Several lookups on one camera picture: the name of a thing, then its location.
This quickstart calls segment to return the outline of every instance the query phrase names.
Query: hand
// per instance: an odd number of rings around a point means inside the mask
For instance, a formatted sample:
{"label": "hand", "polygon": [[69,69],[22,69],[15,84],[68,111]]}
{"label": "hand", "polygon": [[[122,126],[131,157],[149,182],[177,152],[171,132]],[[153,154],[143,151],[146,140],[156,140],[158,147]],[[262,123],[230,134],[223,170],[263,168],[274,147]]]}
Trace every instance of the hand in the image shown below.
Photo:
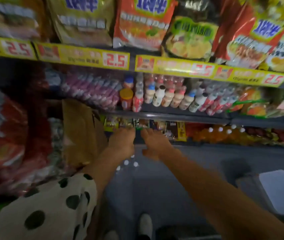
{"label": "hand", "polygon": [[134,138],[134,128],[120,128],[110,137],[108,148],[112,149],[121,160],[130,158],[134,155]]}
{"label": "hand", "polygon": [[168,138],[161,131],[153,129],[143,129],[141,136],[144,139],[147,149],[142,150],[144,156],[159,160],[164,153],[174,150]]}

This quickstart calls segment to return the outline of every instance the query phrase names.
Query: brown cardboard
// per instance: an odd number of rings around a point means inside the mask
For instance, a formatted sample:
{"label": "brown cardboard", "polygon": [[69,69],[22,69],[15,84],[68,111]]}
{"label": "brown cardboard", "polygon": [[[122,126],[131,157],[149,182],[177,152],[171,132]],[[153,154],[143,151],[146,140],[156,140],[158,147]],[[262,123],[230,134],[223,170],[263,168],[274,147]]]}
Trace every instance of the brown cardboard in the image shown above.
{"label": "brown cardboard", "polygon": [[96,111],[79,101],[65,99],[62,107],[66,161],[76,168],[87,165],[107,146],[103,124]]}

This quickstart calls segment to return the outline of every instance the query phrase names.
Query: person's left hand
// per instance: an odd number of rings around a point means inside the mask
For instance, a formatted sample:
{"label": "person's left hand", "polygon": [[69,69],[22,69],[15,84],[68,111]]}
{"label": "person's left hand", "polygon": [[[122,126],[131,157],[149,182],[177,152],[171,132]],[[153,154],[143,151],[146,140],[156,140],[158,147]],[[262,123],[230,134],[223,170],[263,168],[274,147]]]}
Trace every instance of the person's left hand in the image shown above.
{"label": "person's left hand", "polygon": [[135,138],[135,129],[120,128],[109,138],[109,149],[114,150],[122,160],[134,155],[133,141]]}

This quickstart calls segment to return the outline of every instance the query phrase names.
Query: yellow price tag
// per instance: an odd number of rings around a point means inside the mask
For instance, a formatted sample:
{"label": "yellow price tag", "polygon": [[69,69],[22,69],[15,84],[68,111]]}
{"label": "yellow price tag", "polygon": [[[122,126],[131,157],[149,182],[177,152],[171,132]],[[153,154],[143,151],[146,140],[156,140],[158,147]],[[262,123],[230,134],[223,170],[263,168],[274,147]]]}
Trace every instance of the yellow price tag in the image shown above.
{"label": "yellow price tag", "polygon": [[135,71],[268,87],[279,87],[284,82],[284,73],[146,55],[136,56]]}
{"label": "yellow price tag", "polygon": [[0,56],[37,60],[31,42],[1,37]]}
{"label": "yellow price tag", "polygon": [[35,43],[39,59],[70,65],[107,69],[129,69],[130,54],[64,44]]}

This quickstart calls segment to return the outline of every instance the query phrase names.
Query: white shoe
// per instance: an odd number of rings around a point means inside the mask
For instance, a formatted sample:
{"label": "white shoe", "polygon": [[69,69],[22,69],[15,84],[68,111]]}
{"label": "white shoe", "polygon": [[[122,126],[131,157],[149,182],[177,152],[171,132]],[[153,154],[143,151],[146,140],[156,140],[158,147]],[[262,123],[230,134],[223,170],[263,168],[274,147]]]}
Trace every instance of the white shoe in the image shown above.
{"label": "white shoe", "polygon": [[105,234],[103,240],[120,240],[120,237],[115,230],[112,230]]}
{"label": "white shoe", "polygon": [[152,238],[153,226],[152,219],[148,214],[142,214],[140,216],[138,225],[137,225],[137,235],[147,235],[150,239]]}

